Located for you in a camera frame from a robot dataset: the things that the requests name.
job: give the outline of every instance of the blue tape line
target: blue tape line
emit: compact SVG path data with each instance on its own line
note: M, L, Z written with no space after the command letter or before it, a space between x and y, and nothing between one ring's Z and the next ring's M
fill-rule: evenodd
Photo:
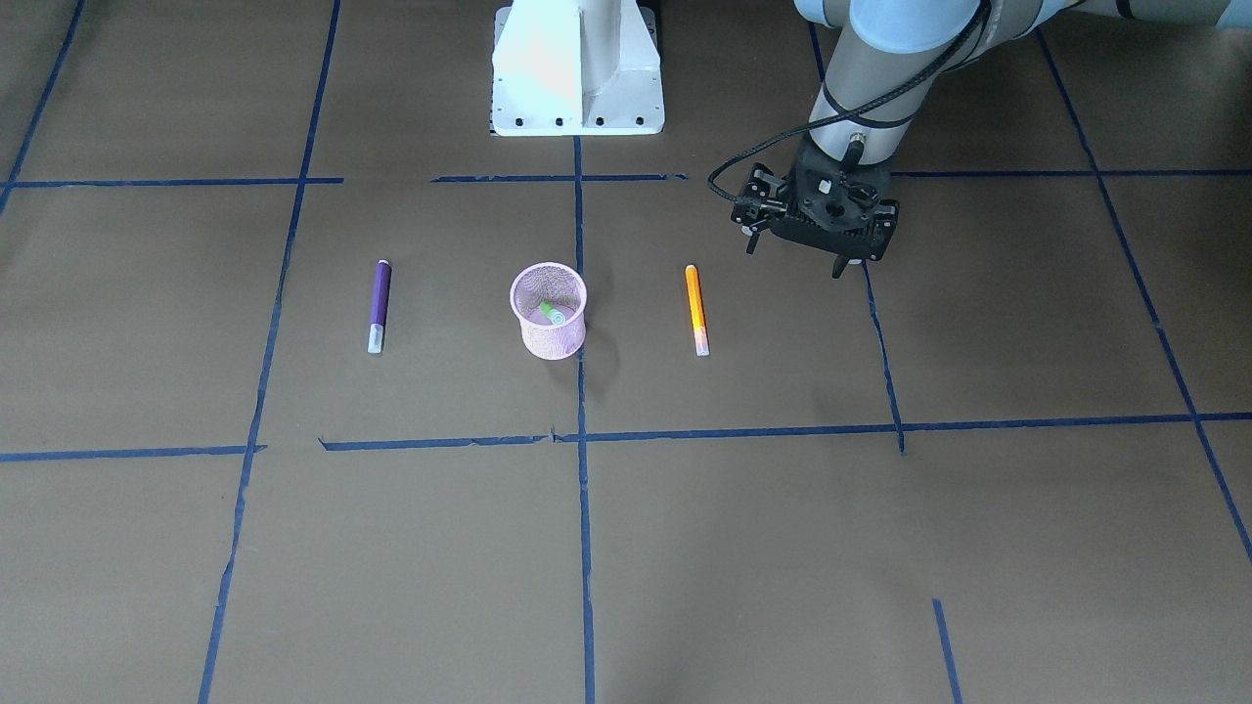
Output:
M321 437L322 448L327 452L357 452L363 450L424 450L429 447L491 447L493 445L536 445L556 441L550 435L505 435L498 437L438 437L431 440L376 440L363 442L327 442Z
M287 272L292 266L292 249L295 246L295 232L300 222L300 208L304 204L305 179L313 160L313 143L317 139L318 116L322 111L322 98L326 95L326 80L331 71L331 53L334 49L334 34L339 23L339 0L334 0L331 10L331 29L327 31L326 50L322 54L322 73L318 78L317 94L313 98L313 114L309 118L308 138L304 142L304 160L300 164L300 183L295 187L295 200L292 204L292 220L287 229L287 246L283 249L283 266L278 273L278 287L274 292L274 307L269 317L269 336L265 338L265 356L260 366L260 380L257 383L257 408L248 428L248 446L243 456L243 468L239 472L239 491L235 495L234 526L230 536L230 557L222 571L218 586L218 604L213 611L213 630L209 633L209 649L204 658L204 674L200 678L199 704L208 704L213 686L213 671L218 660L218 648L222 644L222 624L225 620L227 601L230 596L230 581L234 576L235 556L239 552L239 532L243 529L245 492L252 481L252 465L255 456L257 437L260 435L260 418L265 410L265 393L269 387L269 370L274 361L274 347L278 342L278 324L283 314L283 288L287 286Z
M891 172L895 178L1042 178L1042 177L1084 177L1090 178L1092 172L1089 170L988 170L988 169L973 169L973 170L957 170L957 172Z
M1013 418L1005 421L945 421L935 423L904 423L906 432L959 431L959 430L1009 430L1035 427L1090 427L1090 426L1138 426L1153 423L1188 423L1186 413L1163 413L1156 416L1090 416L1077 418Z
M1201 413L1204 422L1252 421L1252 412ZM760 428L705 428L705 430L655 430L623 432L588 432L587 442L632 442L649 440L706 440L720 437L798 437L813 435L870 435L888 432L957 432L967 430L1012 430L1049 427L1137 426L1157 423L1189 423L1187 413L1161 413L1149 416L1085 416L1072 418L1009 418L999 421L940 421L900 423L869 423L846 426L791 426ZM567 435L510 435L500 437L442 437L431 440L379 440L364 442L326 442L318 440L329 452L364 450L414 450L427 447L470 447L475 445L532 445L545 440L551 442L578 442L578 433Z
M707 440L719 437L798 437L805 435L866 435L895 432L891 423L854 426L795 426L762 428L657 430L637 432L588 432L587 442L630 442L640 440Z
M13 193L14 184L18 182L18 177L21 175L21 167L26 163L26 154L30 153L30 143L35 139L35 130L39 129L39 120L44 116L44 109L48 108L48 100L53 96L53 88L56 85L56 79L61 75L61 66L65 65L65 56L70 53L70 44L74 43L74 34L78 33L79 20L83 19L83 6L86 0L78 0L74 5L74 16L70 18L70 26L65 30L65 39L61 41L61 50L56 54L56 61L53 64L53 71L48 75L48 83L44 84L44 93L39 96L39 104L35 106L35 114L30 118L30 125L26 127L26 134L21 138L21 148L18 149L18 158L13 162L13 169L9 172L9 180L5 182L4 192L0 193L0 214L4 214L5 207L9 205L9 195Z
M826 61L821 55L821 41L818 40L818 25L809 23L809 43L813 44L813 59L818 64L818 80L826 81Z
M551 183L551 182L572 182L572 175L447 175L431 179L431 183Z
M943 601L931 599L935 610L935 625L939 626L939 644L943 645L943 661L948 668L948 686L952 688L953 704L964 704L960 695L960 678L957 676L957 659L952 656L952 639L948 638L948 619L943 615Z
M582 138L573 138L573 248L582 273ZM591 609L591 496L587 491L587 367L578 348L578 522L582 544L582 681L586 704L596 704L596 625Z
M1208 466L1213 472L1213 479L1217 481L1218 489L1221 489L1222 499L1226 501L1226 510L1231 514L1231 520L1234 524L1234 530L1239 535L1239 541L1243 544L1243 552L1247 555L1248 561L1252 561L1252 539L1248 536L1247 526L1243 525L1243 517L1239 515L1238 506L1234 505L1234 497L1231 495L1231 490L1226 484L1226 475L1222 472L1221 465L1217 462L1217 456L1213 453L1213 448L1208 442L1208 433L1204 432L1204 423L1196 410L1196 402L1192 400L1191 391L1187 388L1187 381L1182 376L1182 368L1178 366L1178 360L1174 356L1173 347L1169 344L1169 337L1166 334L1166 328L1161 324L1161 316L1157 314L1157 307L1152 303L1152 296L1148 293L1148 286L1143 281L1143 274L1139 272L1139 264L1134 258L1134 252L1131 251L1131 241L1126 236L1126 230L1122 228L1122 219L1117 215L1117 208L1113 205L1113 198L1109 195L1108 187L1104 184L1104 177L1101 174L1099 167L1096 163L1096 153L1092 152L1090 143L1087 140L1087 133L1083 130L1083 125L1078 119L1078 111L1074 109L1074 103L1069 98L1069 91L1065 90L1065 83L1060 78L1060 69L1057 68L1057 61L1052 56L1052 51L1048 49L1048 43L1043 38L1043 33L1035 30L1035 36L1039 39L1039 46L1043 49L1043 55L1048 60L1048 68L1052 70L1052 78L1057 83L1057 89L1060 91L1062 99L1065 101L1065 110L1069 111L1069 119L1074 123L1074 129L1078 132L1078 142L1083 147L1083 152L1087 153L1087 160L1090 164L1092 173L1096 174L1096 183L1099 185L1101 195L1104 198L1104 207L1108 209L1108 215L1113 220L1113 229L1117 232L1117 241L1122 246L1122 253L1126 254L1126 263L1131 267L1131 273L1134 276L1134 284L1139 288L1139 297L1143 298L1143 304L1148 309L1148 317L1152 319L1152 326L1157 331L1157 338L1161 341L1161 348L1166 353L1166 360L1169 362L1169 370L1173 372L1174 382L1178 385L1178 391L1182 393L1183 401L1187 403L1187 412L1191 420L1196 425L1196 435L1199 436L1199 442L1204 448L1204 456L1208 458Z
M260 452L265 446L260 445ZM0 452L0 462L50 462L56 460L118 460L138 457L188 457L192 455L243 455L243 445L210 447L135 447L124 450L53 450L45 452Z
M886 400L891 406L891 421L895 423L896 442L900 446L900 455L905 455L904 423L900 422L900 405L895 400L895 383L891 381L891 362L886 357L883 321L878 314L878 303L874 301L874 284L869 279L869 264L865 262L861 262L861 272L865 273L865 297L869 299L869 317L874 321L874 332L878 334L878 349L883 355L883 378L886 380Z
M1101 175L1114 177L1249 177L1252 169L1113 169Z
M819 75L825 71L819 69ZM1117 169L1099 172L1108 177L1252 177L1252 169ZM969 169L891 172L894 178L1090 178L1089 169ZM571 183L573 174L443 175L431 183ZM687 174L583 174L583 182L689 180ZM342 183L342 179L327 183Z
M573 257L575 269L582 274L582 138L573 138ZM582 366L582 357L578 357L578 366ZM587 428L578 428L586 432Z
M687 180L687 174L583 174L581 178L585 182Z
M1207 422L1212 421L1252 421L1252 412L1247 413L1201 413L1199 420Z
M587 376L578 349L578 506L582 540L582 666L586 704L596 704L596 629L591 609L591 499L587 492Z
M444 175L431 179L431 183L573 183L580 178L583 182L687 180L687 174Z
M183 185L298 185L308 184L337 184L343 183L343 178L175 178L175 179L133 179L133 180L19 180L14 188L68 188L76 185L90 185L96 188L162 188Z
M891 172L896 178L1035 178L1035 177L1248 177L1252 169L974 169L974 170L936 170L936 172Z

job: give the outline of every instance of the pink mesh cup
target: pink mesh cup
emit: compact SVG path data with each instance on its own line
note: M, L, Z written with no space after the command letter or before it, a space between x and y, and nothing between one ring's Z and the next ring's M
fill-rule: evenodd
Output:
M522 342L541 360L565 360L582 347L587 286L565 264L543 262L517 274L508 292Z

